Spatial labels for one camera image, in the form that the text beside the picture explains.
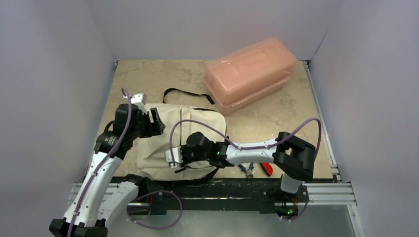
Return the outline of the beige canvas backpack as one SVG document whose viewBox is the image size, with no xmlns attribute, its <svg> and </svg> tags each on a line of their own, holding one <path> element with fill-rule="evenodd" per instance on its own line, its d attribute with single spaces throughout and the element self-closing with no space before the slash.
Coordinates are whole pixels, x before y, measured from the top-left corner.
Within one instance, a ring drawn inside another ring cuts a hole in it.
<svg viewBox="0 0 419 237">
<path fill-rule="evenodd" d="M 203 133 L 211 141 L 223 142 L 224 138 L 217 132 L 227 133 L 224 115 L 213 109 L 165 103 L 146 103 L 145 108 L 156 108 L 166 127 L 162 135 L 138 140 L 137 174 L 154 181 L 210 180 L 217 168 L 207 161 L 195 161 L 186 168 L 172 168 L 165 155 L 170 146 L 186 145 L 187 137 L 194 132 Z"/>
</svg>

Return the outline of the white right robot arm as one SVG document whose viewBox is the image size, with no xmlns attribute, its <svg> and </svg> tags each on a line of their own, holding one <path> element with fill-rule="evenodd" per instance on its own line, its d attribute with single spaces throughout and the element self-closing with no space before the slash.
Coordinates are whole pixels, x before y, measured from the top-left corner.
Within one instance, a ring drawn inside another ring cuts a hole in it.
<svg viewBox="0 0 419 237">
<path fill-rule="evenodd" d="M 244 163 L 274 164 L 284 172 L 277 194 L 280 199 L 289 201 L 303 182 L 312 181 L 317 149 L 288 132 L 280 132 L 276 139 L 259 143 L 233 143 L 229 139 L 214 142 L 201 132 L 195 132 L 185 145 L 169 149 L 165 156 L 172 168 L 198 161 L 206 161 L 217 168 Z"/>
</svg>

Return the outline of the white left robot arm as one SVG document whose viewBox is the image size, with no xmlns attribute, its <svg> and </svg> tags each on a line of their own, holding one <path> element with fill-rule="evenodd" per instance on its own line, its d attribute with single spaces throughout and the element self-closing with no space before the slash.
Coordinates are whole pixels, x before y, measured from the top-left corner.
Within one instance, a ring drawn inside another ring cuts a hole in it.
<svg viewBox="0 0 419 237">
<path fill-rule="evenodd" d="M 114 120 L 96 139 L 92 163 L 75 200 L 62 218 L 51 221 L 49 231 L 53 236 L 105 237 L 117 206 L 127 204 L 128 196 L 135 202 L 145 200 L 145 186 L 124 182 L 122 191 L 114 193 L 105 208 L 100 209 L 108 185 L 134 140 L 162 135 L 165 127 L 157 108 L 120 104 Z"/>
</svg>

